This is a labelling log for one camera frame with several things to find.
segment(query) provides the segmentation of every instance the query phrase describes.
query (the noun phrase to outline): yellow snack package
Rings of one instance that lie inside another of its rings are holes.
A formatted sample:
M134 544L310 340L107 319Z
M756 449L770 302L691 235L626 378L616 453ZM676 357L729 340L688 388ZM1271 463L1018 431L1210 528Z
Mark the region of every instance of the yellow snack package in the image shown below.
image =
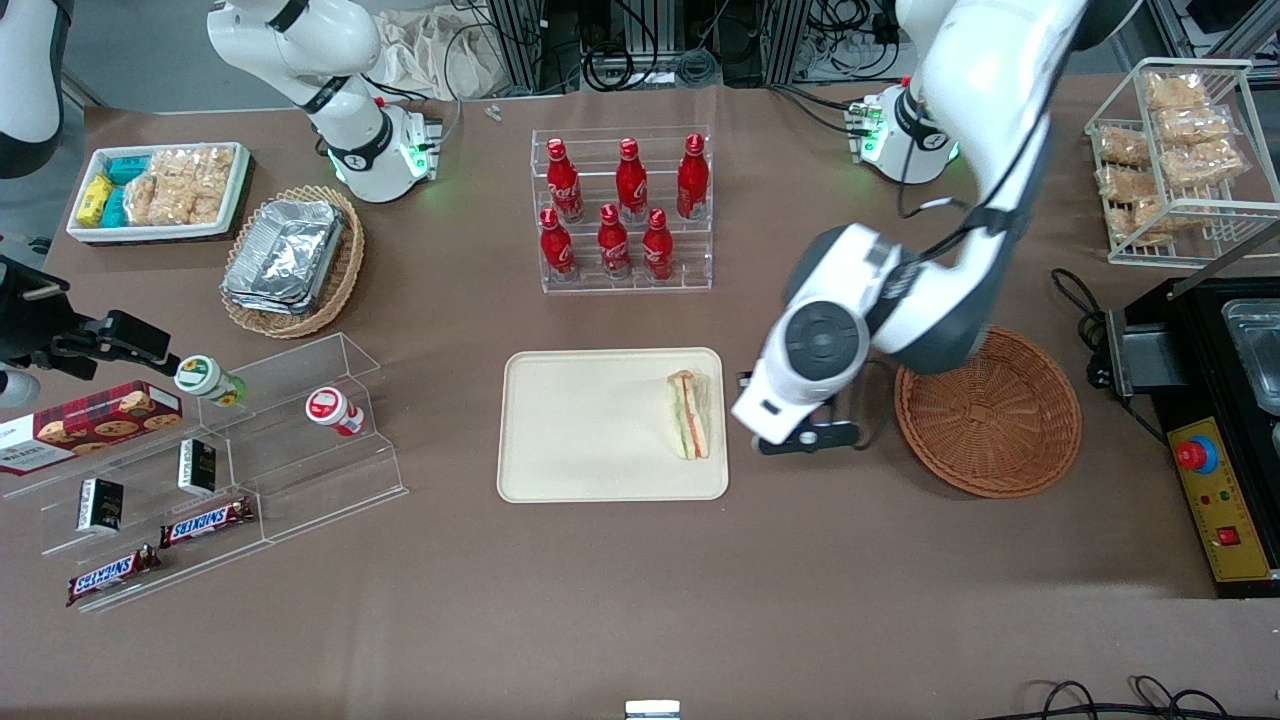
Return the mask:
M102 222L102 210L110 196L111 181L99 173L88 181L88 187L84 188L84 195L81 197L79 205L76 206L76 222L86 228L96 228Z

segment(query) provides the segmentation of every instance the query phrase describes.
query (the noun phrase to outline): cookie image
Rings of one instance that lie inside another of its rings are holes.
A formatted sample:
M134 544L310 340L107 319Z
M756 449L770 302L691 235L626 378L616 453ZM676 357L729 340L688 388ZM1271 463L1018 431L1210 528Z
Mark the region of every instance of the cookie image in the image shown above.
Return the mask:
M148 430L159 430L160 428L168 428L170 425L177 425L182 421L182 415L175 415L173 413L168 415L156 415L155 418L147 418L142 421Z
M138 432L138 424L128 420L108 420L93 428L93 432L102 437L124 437Z
M140 391L131 392L120 398L120 413L127 413L134 418L142 418L156 409L147 393Z
M73 447L72 452L74 452L76 455L79 455L81 457L84 457L86 455L91 455L93 452L97 452L99 450L102 450L104 447L111 447L111 446L108 445L108 443L105 443L105 442L86 442L84 445L77 445L76 447Z
M49 423L44 428L40 428L40 432L36 433L36 437L40 441L42 441L42 442L51 442L54 445L61 445L61 443L72 442L74 439L79 439L82 437L84 437L86 434L87 433L84 430L74 430L74 432L69 433L64 428L61 420L54 420L52 423Z

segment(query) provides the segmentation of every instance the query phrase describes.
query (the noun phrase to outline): white jar with red lid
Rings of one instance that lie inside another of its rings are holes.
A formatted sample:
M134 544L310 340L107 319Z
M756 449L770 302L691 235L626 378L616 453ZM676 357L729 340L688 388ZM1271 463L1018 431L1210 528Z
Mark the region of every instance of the white jar with red lid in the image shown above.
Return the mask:
M307 397L307 418L319 425L333 428L343 437L365 429L365 411L330 386L319 388Z

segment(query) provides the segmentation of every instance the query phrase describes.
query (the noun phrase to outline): aluminum foil container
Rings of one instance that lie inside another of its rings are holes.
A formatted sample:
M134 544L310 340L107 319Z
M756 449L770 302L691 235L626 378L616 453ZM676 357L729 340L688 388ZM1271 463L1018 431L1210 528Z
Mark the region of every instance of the aluminum foil container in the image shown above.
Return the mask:
M301 315L315 309L342 236L342 210L323 201L268 204L220 290L242 307Z

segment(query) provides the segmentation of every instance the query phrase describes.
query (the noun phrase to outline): red switch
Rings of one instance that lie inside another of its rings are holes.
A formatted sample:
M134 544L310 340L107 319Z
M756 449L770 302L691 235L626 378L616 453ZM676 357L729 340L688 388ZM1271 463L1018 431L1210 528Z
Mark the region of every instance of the red switch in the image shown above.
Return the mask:
M1235 532L1235 528L1219 528L1217 529L1217 543L1222 546L1228 544L1240 544L1240 533Z
M1196 436L1178 443L1174 460L1185 470L1207 475L1217 469L1217 447L1204 436Z

